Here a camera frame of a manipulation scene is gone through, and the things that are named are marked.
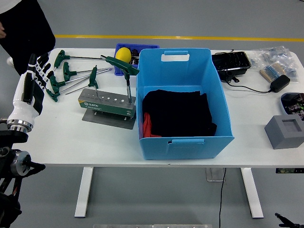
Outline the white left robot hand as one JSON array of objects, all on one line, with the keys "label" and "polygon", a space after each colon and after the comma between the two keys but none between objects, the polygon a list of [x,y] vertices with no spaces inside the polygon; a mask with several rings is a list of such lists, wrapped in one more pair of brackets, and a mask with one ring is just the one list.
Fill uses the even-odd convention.
[{"label": "white left robot hand", "polygon": [[8,117],[7,124],[24,123],[33,126],[43,108],[44,91],[53,73],[48,62],[49,55],[32,54],[25,73],[20,76],[14,98],[14,109]]}]

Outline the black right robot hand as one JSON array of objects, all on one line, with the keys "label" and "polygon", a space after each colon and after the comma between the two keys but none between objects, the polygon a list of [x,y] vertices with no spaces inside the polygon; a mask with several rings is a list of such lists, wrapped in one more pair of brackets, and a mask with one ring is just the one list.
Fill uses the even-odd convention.
[{"label": "black right robot hand", "polygon": [[279,224],[279,227],[281,228],[304,228],[304,225],[293,223],[292,221],[290,221],[279,213],[275,213],[275,216],[281,221],[281,223]]}]

